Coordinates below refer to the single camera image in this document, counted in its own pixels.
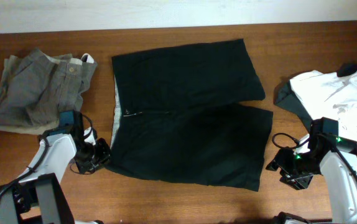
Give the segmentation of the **grey folded shorts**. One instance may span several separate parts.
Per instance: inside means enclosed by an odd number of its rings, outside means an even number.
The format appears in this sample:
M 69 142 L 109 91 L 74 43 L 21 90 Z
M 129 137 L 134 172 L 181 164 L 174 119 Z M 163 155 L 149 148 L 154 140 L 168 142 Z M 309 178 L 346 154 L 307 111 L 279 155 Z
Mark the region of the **grey folded shorts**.
M 63 111 L 81 110 L 97 63 L 90 54 L 50 57 L 34 49 L 10 58 L 2 85 L 0 125 L 34 128 L 58 121 Z

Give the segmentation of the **dark green garment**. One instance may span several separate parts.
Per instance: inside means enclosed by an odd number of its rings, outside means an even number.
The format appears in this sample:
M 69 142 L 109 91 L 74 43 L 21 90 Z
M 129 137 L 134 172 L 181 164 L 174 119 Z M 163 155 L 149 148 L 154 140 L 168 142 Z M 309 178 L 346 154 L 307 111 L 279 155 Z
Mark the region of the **dark green garment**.
M 333 73 L 298 74 L 279 88 L 274 104 L 296 114 L 306 128 L 326 117 L 337 120 L 344 133 L 357 133 L 357 63 Z

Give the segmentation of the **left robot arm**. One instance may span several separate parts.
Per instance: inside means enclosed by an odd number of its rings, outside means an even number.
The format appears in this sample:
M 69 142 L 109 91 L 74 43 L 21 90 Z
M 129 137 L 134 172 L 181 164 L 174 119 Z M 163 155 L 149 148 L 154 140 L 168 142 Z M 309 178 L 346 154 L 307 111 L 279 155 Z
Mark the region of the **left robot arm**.
M 80 224 L 61 188 L 62 177 L 72 165 L 77 174 L 94 174 L 111 157 L 108 143 L 93 127 L 84 127 L 86 119 L 79 111 L 61 112 L 58 126 L 39 136 L 39 150 L 24 172 L 0 185 L 0 223 Z

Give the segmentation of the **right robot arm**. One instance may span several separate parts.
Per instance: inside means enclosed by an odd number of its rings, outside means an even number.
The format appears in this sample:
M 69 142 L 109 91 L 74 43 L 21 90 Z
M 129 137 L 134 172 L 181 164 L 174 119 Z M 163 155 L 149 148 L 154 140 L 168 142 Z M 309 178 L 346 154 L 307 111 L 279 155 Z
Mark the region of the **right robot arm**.
M 280 182 L 305 190 L 316 175 L 327 185 L 332 223 L 357 223 L 357 141 L 338 134 L 338 121 L 322 117 L 294 147 L 281 146 L 266 168 L 279 171 Z

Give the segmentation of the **black shorts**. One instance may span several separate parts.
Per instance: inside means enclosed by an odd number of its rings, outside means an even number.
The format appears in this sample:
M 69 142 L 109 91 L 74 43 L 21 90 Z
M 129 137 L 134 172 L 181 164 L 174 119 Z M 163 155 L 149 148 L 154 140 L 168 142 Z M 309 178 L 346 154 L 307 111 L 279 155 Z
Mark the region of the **black shorts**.
M 112 58 L 112 172 L 258 191 L 273 113 L 243 40 Z

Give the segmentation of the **white crumpled shirt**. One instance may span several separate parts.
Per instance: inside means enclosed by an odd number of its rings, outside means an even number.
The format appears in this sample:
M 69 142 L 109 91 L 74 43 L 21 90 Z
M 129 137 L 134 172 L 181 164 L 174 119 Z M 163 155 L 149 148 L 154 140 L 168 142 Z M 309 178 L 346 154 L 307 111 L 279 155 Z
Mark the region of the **white crumpled shirt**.
M 338 121 L 339 135 L 357 141 L 357 66 L 355 71 L 311 71 L 290 79 L 290 87 L 311 118 Z

